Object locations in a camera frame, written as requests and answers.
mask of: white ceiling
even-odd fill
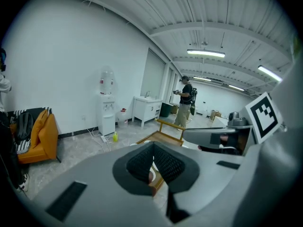
[[[202,75],[258,94],[276,85],[258,70],[259,65],[282,78],[292,65],[290,42],[295,30],[275,0],[88,1],[138,27],[185,75]],[[187,49],[197,48],[226,56],[187,54]]]

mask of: chair leg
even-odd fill
[[[59,161],[59,163],[61,163],[61,160],[58,158],[58,156],[56,156],[57,161]]]

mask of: black pants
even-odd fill
[[[12,140],[9,119],[3,112],[0,112],[0,155],[3,160],[2,162],[0,159],[0,167],[4,171],[7,169],[12,184],[18,188],[23,183],[23,175],[19,167],[16,147]]]

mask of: orange armchair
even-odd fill
[[[18,155],[19,163],[27,164],[49,159],[57,159],[58,129],[55,116],[49,114],[39,134],[40,142],[37,146],[31,146],[27,153]]]

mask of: yellow bottle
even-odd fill
[[[115,131],[115,133],[113,135],[113,142],[118,142],[118,133],[117,133],[117,131]]]

